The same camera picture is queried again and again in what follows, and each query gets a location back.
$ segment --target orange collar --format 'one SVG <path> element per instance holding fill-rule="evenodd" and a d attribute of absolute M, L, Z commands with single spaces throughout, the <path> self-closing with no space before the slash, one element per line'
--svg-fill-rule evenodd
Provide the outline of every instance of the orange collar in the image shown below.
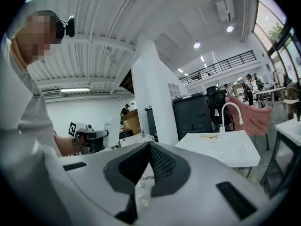
<path fill-rule="evenodd" d="M 20 48 L 19 48 L 16 38 L 12 38 L 11 42 L 12 42 L 11 52 L 12 52 L 14 60 L 19 65 L 21 70 L 27 71 L 28 64 L 24 61 L 24 59 L 21 55 Z"/>

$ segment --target pink jacket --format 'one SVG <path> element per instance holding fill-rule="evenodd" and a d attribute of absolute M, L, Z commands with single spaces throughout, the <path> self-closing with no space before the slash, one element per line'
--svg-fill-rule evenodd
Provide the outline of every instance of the pink jacket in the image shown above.
<path fill-rule="evenodd" d="M 272 113 L 271 107 L 258 109 L 256 105 L 246 105 L 236 97 L 229 97 L 227 102 L 236 104 L 241 112 L 243 124 L 239 124 L 238 111 L 233 105 L 227 105 L 232 114 L 235 130 L 245 130 L 249 136 L 264 136 L 268 133 L 268 123 Z"/>

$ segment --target white t-shirt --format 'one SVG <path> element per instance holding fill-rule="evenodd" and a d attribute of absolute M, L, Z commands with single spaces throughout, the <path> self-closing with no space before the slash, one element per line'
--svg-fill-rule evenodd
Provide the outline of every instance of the white t-shirt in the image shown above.
<path fill-rule="evenodd" d="M 42 91 L 35 84 L 35 81 L 30 74 L 23 71 L 14 60 L 11 53 L 11 40 L 6 37 L 3 37 L 2 39 L 0 47 L 0 65 L 6 63 L 6 65 L 11 66 L 21 82 L 32 93 L 32 98 L 19 122 L 18 130 L 31 135 L 32 138 L 36 139 L 42 146 L 53 147 L 57 156 L 62 156 L 54 140 L 53 124 L 48 115 L 46 101 Z"/>
<path fill-rule="evenodd" d="M 232 86 L 227 86 L 227 92 L 229 96 L 235 96 Z"/>
<path fill-rule="evenodd" d="M 251 89 L 247 89 L 246 90 L 247 92 L 252 91 L 252 85 L 251 85 L 251 83 L 250 83 L 250 81 L 248 79 L 245 79 L 245 85 L 247 85 L 247 86 L 249 86 L 249 88 L 251 88 Z"/>

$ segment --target tree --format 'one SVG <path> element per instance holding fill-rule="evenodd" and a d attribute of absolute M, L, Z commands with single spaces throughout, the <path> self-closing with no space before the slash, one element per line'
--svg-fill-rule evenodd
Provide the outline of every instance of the tree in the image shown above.
<path fill-rule="evenodd" d="M 282 28 L 279 22 L 276 22 L 275 26 L 269 31 L 269 39 L 271 40 L 272 44 L 274 44 L 276 41 L 279 41 L 278 37 L 282 31 Z M 292 42 L 291 38 L 289 38 L 285 42 L 285 46 L 287 47 L 290 42 Z"/>

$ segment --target glass wall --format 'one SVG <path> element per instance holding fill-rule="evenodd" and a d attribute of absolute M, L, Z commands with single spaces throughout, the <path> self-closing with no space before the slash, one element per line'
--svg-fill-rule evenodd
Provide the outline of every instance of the glass wall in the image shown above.
<path fill-rule="evenodd" d="M 255 35 L 265 47 L 273 62 L 274 80 L 283 85 L 283 75 L 294 82 L 301 77 L 300 49 L 296 46 L 294 30 L 274 0 L 259 0 Z"/>

